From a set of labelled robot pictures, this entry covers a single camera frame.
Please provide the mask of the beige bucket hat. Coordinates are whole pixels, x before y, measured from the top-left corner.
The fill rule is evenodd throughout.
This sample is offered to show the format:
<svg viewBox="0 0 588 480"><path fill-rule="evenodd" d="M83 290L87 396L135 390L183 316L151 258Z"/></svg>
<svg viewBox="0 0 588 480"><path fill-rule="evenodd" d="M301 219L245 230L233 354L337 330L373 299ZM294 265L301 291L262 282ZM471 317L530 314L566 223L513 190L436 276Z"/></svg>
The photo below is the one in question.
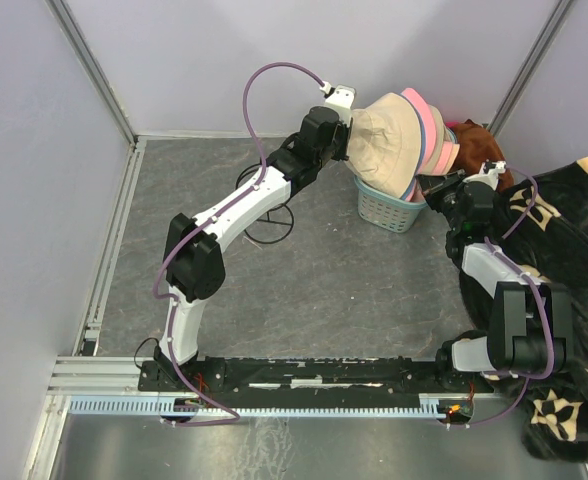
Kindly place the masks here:
<svg viewBox="0 0 588 480"><path fill-rule="evenodd" d="M407 199L421 149L415 111L401 95L388 93L352 112L348 167L363 182L389 196Z"/></svg>

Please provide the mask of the blue bucket hat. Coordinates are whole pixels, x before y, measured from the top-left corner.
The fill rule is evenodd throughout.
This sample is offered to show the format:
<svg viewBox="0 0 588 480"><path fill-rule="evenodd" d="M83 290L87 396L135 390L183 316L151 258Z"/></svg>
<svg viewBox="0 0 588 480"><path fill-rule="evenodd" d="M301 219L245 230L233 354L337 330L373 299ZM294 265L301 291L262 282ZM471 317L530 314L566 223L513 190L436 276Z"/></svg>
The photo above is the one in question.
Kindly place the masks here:
<svg viewBox="0 0 588 480"><path fill-rule="evenodd" d="M429 105L423 97L413 88L405 88L401 96L409 101L412 105L416 117L419 121L421 131L421 149L417 165L414 169L414 175L417 175L420 168L434 152L436 144L436 126Z"/></svg>

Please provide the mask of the pink bucket hat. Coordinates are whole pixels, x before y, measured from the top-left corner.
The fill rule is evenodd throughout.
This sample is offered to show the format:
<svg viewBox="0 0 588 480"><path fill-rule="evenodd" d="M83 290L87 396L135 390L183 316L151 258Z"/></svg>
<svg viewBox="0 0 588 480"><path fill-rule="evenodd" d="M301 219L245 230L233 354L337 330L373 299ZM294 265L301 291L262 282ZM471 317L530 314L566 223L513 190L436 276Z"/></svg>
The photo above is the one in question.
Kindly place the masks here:
<svg viewBox="0 0 588 480"><path fill-rule="evenodd" d="M445 125L440 112L429 105L413 88L406 88L401 95L410 102L423 127L423 154L419 169L424 175L444 175L452 152L452 144L446 139Z"/></svg>

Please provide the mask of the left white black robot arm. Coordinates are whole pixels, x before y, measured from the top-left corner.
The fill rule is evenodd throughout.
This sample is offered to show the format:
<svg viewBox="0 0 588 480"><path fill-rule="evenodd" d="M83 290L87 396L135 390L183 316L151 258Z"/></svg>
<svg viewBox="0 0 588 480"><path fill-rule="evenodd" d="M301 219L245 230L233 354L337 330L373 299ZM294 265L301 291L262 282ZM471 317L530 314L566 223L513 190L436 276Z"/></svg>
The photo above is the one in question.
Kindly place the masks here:
<svg viewBox="0 0 588 480"><path fill-rule="evenodd" d="M172 389L194 381L191 361L198 354L200 323L207 300L225 281L226 249L261 216L314 182L328 161L345 160L352 123L349 107L312 108L300 129L263 159L245 184L195 217L178 214L171 220L153 295L169 300L154 360Z"/></svg>

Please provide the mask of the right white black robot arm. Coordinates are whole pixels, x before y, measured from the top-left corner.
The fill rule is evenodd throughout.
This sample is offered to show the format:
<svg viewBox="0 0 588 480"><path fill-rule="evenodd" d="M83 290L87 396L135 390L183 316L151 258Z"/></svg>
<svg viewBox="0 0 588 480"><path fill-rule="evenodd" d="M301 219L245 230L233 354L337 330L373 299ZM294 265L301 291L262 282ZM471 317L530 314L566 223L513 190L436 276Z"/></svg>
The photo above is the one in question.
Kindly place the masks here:
<svg viewBox="0 0 588 480"><path fill-rule="evenodd" d="M438 350L433 379L446 391L469 374L549 381L567 375L574 357L568 289L535 278L489 238L504 170L504 163L490 162L471 176L459 170L417 178L428 206L447 220L447 256L492 301L485 334Z"/></svg>

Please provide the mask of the beige pink stacked hats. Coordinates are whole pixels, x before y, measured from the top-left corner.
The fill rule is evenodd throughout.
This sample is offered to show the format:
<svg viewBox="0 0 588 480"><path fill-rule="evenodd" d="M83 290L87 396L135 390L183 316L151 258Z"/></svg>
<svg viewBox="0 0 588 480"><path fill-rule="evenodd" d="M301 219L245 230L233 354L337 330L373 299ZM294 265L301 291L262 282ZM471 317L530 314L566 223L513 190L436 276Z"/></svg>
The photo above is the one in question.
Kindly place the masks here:
<svg viewBox="0 0 588 480"><path fill-rule="evenodd" d="M432 105L429 108L436 127L436 142L431 156L422 163L418 173L427 176L444 176L450 171L460 146L443 121L440 111Z"/></svg>

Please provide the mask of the teal plastic basket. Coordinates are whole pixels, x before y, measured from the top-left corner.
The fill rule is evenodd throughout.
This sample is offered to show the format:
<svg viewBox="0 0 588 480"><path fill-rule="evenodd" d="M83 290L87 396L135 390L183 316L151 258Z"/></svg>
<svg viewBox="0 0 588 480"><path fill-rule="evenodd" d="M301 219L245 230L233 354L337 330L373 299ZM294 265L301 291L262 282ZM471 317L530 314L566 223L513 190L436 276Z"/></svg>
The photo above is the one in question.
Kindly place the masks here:
<svg viewBox="0 0 588 480"><path fill-rule="evenodd" d="M414 190L411 200L407 201L379 192L358 177L354 178L354 183L358 190L359 216L393 233L407 232L427 207L427 202L418 188Z"/></svg>

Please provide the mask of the brown cloth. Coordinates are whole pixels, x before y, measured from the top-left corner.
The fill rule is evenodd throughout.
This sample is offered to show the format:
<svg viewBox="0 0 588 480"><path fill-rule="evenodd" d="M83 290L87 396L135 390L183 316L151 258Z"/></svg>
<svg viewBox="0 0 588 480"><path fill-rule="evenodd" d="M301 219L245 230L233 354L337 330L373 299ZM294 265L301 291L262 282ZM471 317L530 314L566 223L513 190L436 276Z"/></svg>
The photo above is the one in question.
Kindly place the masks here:
<svg viewBox="0 0 588 480"><path fill-rule="evenodd" d="M459 151L450 171L464 170L470 176L477 174L486 161L504 161L505 157L494 136L482 125L468 119L451 127Z"/></svg>

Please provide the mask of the black floral blanket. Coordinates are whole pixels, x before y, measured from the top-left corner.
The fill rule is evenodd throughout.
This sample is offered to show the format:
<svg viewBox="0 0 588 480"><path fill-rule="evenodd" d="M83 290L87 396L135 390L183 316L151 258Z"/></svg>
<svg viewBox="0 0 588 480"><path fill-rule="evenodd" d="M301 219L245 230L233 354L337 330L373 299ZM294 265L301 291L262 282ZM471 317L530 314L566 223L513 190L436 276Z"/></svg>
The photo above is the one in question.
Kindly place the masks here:
<svg viewBox="0 0 588 480"><path fill-rule="evenodd" d="M494 213L491 241L527 272L568 289L574 333L567 375L494 386L524 395L522 442L531 456L588 463L588 157L504 190Z"/></svg>

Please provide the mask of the right aluminium corner post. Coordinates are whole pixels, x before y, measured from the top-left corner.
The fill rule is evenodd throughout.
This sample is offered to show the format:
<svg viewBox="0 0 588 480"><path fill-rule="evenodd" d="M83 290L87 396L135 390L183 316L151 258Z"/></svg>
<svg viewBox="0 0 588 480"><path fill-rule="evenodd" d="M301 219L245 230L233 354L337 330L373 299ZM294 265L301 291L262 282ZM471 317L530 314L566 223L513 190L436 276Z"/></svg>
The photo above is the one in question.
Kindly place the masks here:
<svg viewBox="0 0 588 480"><path fill-rule="evenodd" d="M506 125L521 96L569 17L574 5L574 0L559 0L555 2L553 9L530 47L522 65L519 67L492 120L488 124L488 130L493 136L497 137Z"/></svg>

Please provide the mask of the aluminium corner post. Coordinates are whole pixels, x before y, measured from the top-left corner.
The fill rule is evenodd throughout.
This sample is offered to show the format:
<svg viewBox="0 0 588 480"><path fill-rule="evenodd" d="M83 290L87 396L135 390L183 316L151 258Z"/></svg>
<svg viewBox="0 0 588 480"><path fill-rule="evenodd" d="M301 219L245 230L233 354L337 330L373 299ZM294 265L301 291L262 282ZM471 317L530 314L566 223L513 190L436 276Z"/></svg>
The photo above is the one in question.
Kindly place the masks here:
<svg viewBox="0 0 588 480"><path fill-rule="evenodd" d="M119 132L129 144L135 145L138 140L138 135L135 133L134 128L127 119L124 109L120 106L116 95L98 60L93 54L73 15L71 7L68 5L68 2L63 0L46 0L45 3L58 22L63 34L67 38L101 101L107 108Z"/></svg>
<svg viewBox="0 0 588 480"><path fill-rule="evenodd" d="M488 124L488 130L493 136L497 137L506 125L521 96L569 17L574 5L574 0L559 0L555 2L553 9L530 47L522 65L519 67L492 120Z"/></svg>

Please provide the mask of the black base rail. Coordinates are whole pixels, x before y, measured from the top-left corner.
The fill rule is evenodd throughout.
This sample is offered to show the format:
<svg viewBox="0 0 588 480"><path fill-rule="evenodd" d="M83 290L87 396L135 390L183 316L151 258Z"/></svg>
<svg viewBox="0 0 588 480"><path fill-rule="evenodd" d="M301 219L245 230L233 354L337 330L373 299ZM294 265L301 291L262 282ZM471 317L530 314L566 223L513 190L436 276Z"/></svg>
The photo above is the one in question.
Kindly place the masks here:
<svg viewBox="0 0 588 480"><path fill-rule="evenodd" d="M417 407L422 394L469 395L478 381L434 361L379 359L258 359L207 357L176 371L167 359L145 361L138 389L196 389L231 409Z"/></svg>

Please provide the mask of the left aluminium corner post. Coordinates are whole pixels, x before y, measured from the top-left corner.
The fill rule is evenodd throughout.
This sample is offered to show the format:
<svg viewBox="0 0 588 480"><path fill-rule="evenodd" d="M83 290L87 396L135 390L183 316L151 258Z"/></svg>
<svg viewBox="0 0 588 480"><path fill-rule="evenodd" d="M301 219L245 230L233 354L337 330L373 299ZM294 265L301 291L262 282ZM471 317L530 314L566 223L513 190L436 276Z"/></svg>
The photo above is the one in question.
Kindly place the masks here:
<svg viewBox="0 0 588 480"><path fill-rule="evenodd" d="M101 101L107 108L119 132L129 144L135 145L138 140L138 135L135 133L134 128L127 119L124 109L120 106L116 95L98 60L93 54L73 15L71 7L68 5L68 2L63 0L46 0L45 3L58 22L63 34L67 38Z"/></svg>

